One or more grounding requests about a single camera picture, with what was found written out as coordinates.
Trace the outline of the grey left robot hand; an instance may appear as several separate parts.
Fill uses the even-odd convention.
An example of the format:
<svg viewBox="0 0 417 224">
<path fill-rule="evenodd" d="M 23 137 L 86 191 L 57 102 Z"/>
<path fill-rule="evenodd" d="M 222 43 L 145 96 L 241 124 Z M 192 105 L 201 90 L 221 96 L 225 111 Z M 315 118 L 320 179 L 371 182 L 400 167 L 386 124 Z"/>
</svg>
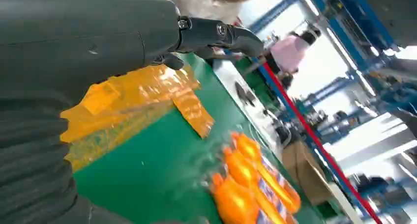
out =
<svg viewBox="0 0 417 224">
<path fill-rule="evenodd" d="M 0 110 L 52 111 L 88 88 L 174 53 L 220 47 L 258 56 L 261 40 L 221 21 L 181 16 L 170 0 L 0 0 Z"/>
</svg>

